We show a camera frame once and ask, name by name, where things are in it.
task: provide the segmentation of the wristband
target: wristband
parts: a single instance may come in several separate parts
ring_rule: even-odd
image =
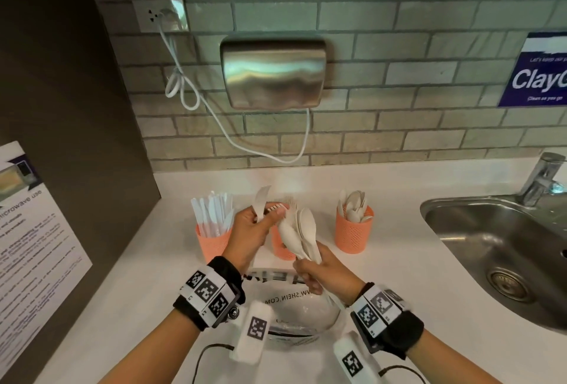
[[[371,353],[386,351],[405,359],[407,350],[423,334],[423,322],[388,288],[366,284],[351,309],[351,318]]]
[[[174,308],[195,323],[199,330],[215,328],[238,302],[244,302],[240,273],[223,257],[202,266],[179,290]]]

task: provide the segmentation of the faucet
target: faucet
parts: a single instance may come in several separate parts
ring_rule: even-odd
[[[553,180],[561,165],[565,162],[565,156],[554,152],[544,152],[529,174],[528,180],[516,195],[516,201],[523,206],[533,208],[543,194],[561,194],[567,189]]]

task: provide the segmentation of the orange mesh cup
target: orange mesh cup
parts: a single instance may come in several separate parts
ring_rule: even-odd
[[[366,208],[364,216],[374,216],[371,207]],[[370,229],[372,229],[371,218],[364,223],[352,223],[338,213],[335,224],[335,245],[338,249],[348,254],[358,254],[363,252],[368,242]]]
[[[205,263],[209,263],[216,256],[222,255],[226,245],[229,244],[230,232],[232,228],[218,237],[204,237],[201,236],[199,232],[199,226],[195,226],[195,233],[197,234],[197,239],[199,240],[199,245],[201,245],[201,251],[205,257]]]
[[[272,247],[274,248],[274,254],[276,257],[282,260],[295,260],[295,254],[289,251],[282,242],[282,237],[280,236],[278,228],[272,226],[270,232],[272,233]]]

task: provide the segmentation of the electrical outlet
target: electrical outlet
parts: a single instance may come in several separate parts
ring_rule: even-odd
[[[160,14],[164,12],[161,23],[164,32],[187,32],[187,15],[183,0],[132,1],[138,25],[142,33],[158,33]]]

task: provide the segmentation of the white power cord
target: white power cord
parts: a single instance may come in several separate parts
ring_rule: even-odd
[[[205,104],[205,106],[207,107],[207,109],[209,109],[209,112],[213,116],[213,118],[216,121],[216,123],[218,124],[218,126],[221,128],[221,130],[224,134],[224,137],[226,137],[226,139],[234,147],[238,148],[239,150],[246,151],[246,152],[249,152],[251,154],[260,155],[262,157],[268,157],[269,159],[275,160],[276,162],[286,163],[288,165],[290,165],[291,163],[295,163],[297,160],[301,159],[301,156],[305,152],[305,147],[307,145],[307,137],[309,136],[309,127],[310,127],[309,108],[306,108],[306,110],[305,110],[305,112],[306,112],[306,123],[305,123],[305,136],[303,137],[303,145],[301,146],[301,151],[299,152],[297,157],[295,157],[293,160],[282,160],[282,159],[277,158],[273,155],[266,154],[265,152],[249,150],[247,148],[244,148],[243,146],[235,144],[232,141],[232,139],[229,137],[229,134],[226,133],[226,130],[222,126],[221,122],[219,121],[218,117],[214,113],[213,109],[210,107],[209,103],[199,93],[199,91],[197,90],[195,85],[193,85],[191,80],[189,78],[187,78],[185,76],[185,74],[183,73],[183,69],[181,68],[181,64],[179,63],[179,60],[177,59],[177,49],[175,48],[175,40],[173,39],[173,37],[167,38],[165,33],[163,33],[162,18],[165,14],[167,14],[167,12],[161,12],[159,17],[158,17],[159,34],[162,36],[163,43],[166,44],[166,47],[167,47],[168,51],[171,54],[171,57],[174,59],[174,62],[175,62],[175,67],[173,69],[173,72],[171,73],[171,76],[170,76],[169,80],[167,81],[166,96],[167,97],[174,97],[177,94],[177,92],[179,92],[179,97],[181,98],[181,104],[187,110],[196,110],[199,107],[199,105],[201,104],[201,102],[203,102]],[[193,92],[195,93],[196,99],[195,99],[195,105],[193,105],[193,106],[188,106],[187,103],[185,103],[185,84],[186,83],[191,87],[191,89],[193,89]]]

